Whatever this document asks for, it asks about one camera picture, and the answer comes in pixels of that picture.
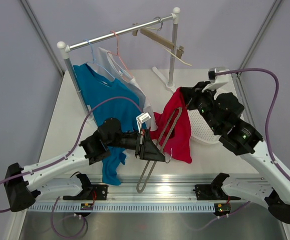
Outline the grey plastic hanger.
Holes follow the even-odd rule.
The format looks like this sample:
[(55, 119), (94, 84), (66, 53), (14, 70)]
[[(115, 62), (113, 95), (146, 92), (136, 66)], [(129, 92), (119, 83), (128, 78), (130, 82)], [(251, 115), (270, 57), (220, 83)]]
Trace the grey plastic hanger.
[[(172, 132), (173, 132), (173, 130), (174, 130), (176, 124), (177, 124), (177, 121), (179, 120), (179, 118), (180, 118), (180, 116), (181, 116), (181, 113), (182, 113), (182, 107), (177, 107), (177, 108), (173, 111), (173, 113), (170, 115), (170, 117), (169, 117), (169, 119), (168, 119), (166, 125), (164, 126), (164, 128), (163, 128), (163, 130), (162, 130), (162, 132), (161, 132), (161, 134), (160, 134), (160, 136), (159, 136), (159, 138), (158, 138), (158, 140), (157, 140), (157, 142), (156, 142), (156, 146), (158, 146), (158, 145), (160, 144), (160, 142), (161, 142), (161, 140), (162, 140), (164, 134), (165, 134), (166, 131), (167, 131), (167, 127), (169, 126), (171, 120), (172, 120), (173, 117), (174, 117), (174, 121), (173, 121), (173, 123), (172, 123), (172, 125), (171, 125), (171, 127), (170, 127), (170, 129), (169, 129), (169, 131), (168, 131), (168, 133), (167, 133), (167, 135), (165, 136), (165, 140), (164, 140), (163, 143), (160, 145), (160, 152), (161, 152), (161, 153), (163, 153), (164, 148), (165, 148), (165, 146), (166, 146), (166, 144), (167, 144), (167, 141), (169, 140), (169, 138), (170, 138), (170, 136), (171, 136), (171, 134), (172, 134)], [(146, 173), (146, 171), (147, 171), (147, 168), (149, 167), (149, 164), (150, 164), (150, 161), (147, 161), (147, 163), (146, 163), (146, 165), (145, 165), (145, 167), (144, 167), (144, 169), (143, 169), (143, 171), (142, 171), (142, 174), (140, 175), (140, 178), (139, 178), (139, 180), (138, 180), (138, 182), (137, 182), (137, 185), (136, 185), (136, 191), (137, 191), (137, 193), (139, 193), (139, 194), (141, 194), (141, 193), (145, 190), (146, 185), (147, 185), (147, 183), (148, 183), (148, 181), (149, 181), (149, 179), (150, 179), (150, 177), (151, 177), (151, 175), (152, 175), (152, 173), (153, 173), (153, 171), (154, 171), (154, 169), (155, 169), (155, 167), (156, 167), (157, 161), (154, 161), (154, 162), (153, 162), (153, 164), (152, 164), (152, 166), (151, 166), (151, 168), (150, 168), (150, 170), (149, 170), (149, 173), (148, 173), (146, 179), (143, 180), (143, 177), (144, 177), (144, 175), (145, 175), (145, 173)]]

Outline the red t shirt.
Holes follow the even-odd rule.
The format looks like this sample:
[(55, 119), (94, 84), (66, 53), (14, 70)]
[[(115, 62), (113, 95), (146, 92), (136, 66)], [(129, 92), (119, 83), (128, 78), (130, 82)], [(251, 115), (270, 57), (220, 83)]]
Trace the red t shirt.
[[(192, 158), (190, 156), (190, 137), (191, 137), (191, 126), (189, 121), (189, 116), (187, 109), (184, 104), (183, 96), (180, 92), (180, 88), (176, 90), (176, 92), (172, 95), (162, 113), (155, 112), (155, 120), (157, 125), (157, 130), (152, 130), (150, 132), (150, 137), (152, 140), (158, 140), (164, 126), (166, 125), (170, 115), (173, 111), (182, 107), (182, 113), (177, 121), (177, 124), (167, 141), (167, 144), (164, 148), (164, 152), (168, 155), (171, 155), (172, 158), (178, 161), (183, 161), (185, 163), (192, 163)], [(171, 120), (169, 126), (167, 127), (167, 131), (164, 134), (160, 145), (165, 140), (165, 136), (167, 135), (172, 123), (174, 121), (174, 117)]]

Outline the pink wire hanger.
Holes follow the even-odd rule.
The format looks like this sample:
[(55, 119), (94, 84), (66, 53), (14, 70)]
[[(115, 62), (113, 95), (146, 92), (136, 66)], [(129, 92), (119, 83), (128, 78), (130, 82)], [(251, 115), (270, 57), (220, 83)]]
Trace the pink wire hanger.
[(131, 74), (131, 72), (129, 71), (129, 69), (127, 68), (127, 66), (125, 65), (124, 61), (122, 60), (122, 58), (120, 56), (118, 35), (112, 30), (110, 31), (110, 33), (112, 33), (116, 39), (116, 53), (114, 55), (119, 58), (120, 62), (122, 63), (122, 65), (125, 68), (125, 70), (127, 71), (127, 73), (133, 78), (134, 76)]

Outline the white t shirt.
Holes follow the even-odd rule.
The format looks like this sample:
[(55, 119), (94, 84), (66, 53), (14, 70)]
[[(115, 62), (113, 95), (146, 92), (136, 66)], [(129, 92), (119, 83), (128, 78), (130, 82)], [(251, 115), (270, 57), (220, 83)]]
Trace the white t shirt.
[(149, 113), (151, 119), (146, 122), (146, 126), (152, 131), (157, 130), (156, 120), (152, 105), (149, 98), (143, 92), (134, 76), (131, 76), (126, 70), (124, 70), (119, 64), (117, 64), (113, 58), (113, 55), (106, 49), (98, 47), (98, 74), (106, 77), (109, 81), (113, 81), (114, 78), (118, 79), (124, 86), (131, 90), (139, 99), (140, 108), (143, 112)]

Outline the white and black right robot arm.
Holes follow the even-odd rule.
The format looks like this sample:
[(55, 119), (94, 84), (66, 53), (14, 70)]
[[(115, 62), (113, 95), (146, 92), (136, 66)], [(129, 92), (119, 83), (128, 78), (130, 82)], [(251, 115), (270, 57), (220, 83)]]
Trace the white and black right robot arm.
[(204, 89), (207, 82), (194, 87), (181, 87), (185, 105), (190, 111), (198, 111), (222, 145), (253, 166), (270, 184), (260, 187), (238, 180), (227, 173), (219, 173), (206, 192), (207, 200), (245, 199), (265, 207), (276, 219), (290, 224), (290, 175), (286, 166), (273, 159), (262, 135), (240, 116), (244, 106), (230, 92), (217, 94)]

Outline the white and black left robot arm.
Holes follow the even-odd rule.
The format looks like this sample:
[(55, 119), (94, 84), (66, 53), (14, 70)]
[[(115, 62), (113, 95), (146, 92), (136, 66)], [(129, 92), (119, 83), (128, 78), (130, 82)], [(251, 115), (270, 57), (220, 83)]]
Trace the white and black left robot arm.
[(73, 150), (42, 163), (21, 167), (10, 165), (6, 173), (5, 191), (12, 212), (20, 212), (35, 202), (62, 197), (64, 200), (86, 200), (94, 187), (86, 174), (69, 180), (58, 177), (69, 171), (85, 168), (111, 155), (110, 147), (133, 150), (135, 157), (164, 162), (165, 156), (149, 136), (149, 130), (122, 132), (121, 123), (109, 118)]

